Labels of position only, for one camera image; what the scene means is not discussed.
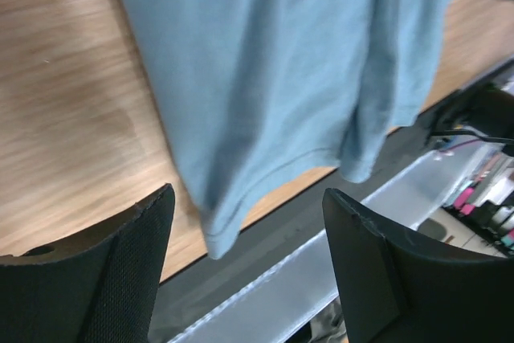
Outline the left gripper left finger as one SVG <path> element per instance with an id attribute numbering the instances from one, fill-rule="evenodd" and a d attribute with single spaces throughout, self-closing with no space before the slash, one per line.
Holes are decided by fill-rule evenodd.
<path id="1" fill-rule="evenodd" d="M 3 342 L 146 342 L 173 221 L 170 184 L 73 235 L 1 258 Z"/>

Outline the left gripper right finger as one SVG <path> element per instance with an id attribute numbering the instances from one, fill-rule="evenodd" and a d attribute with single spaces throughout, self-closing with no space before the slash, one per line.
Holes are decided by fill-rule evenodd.
<path id="1" fill-rule="evenodd" d="M 512 259 L 439 242 L 337 189 L 322 207 L 351 342 L 512 341 Z"/>

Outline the grey-blue t shirt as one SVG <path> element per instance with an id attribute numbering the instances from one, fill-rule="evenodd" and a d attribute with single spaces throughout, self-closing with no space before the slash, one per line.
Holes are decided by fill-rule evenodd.
<path id="1" fill-rule="evenodd" d="M 208 255 L 317 167 L 363 182 L 434 82 L 451 0 L 121 0 Z"/>

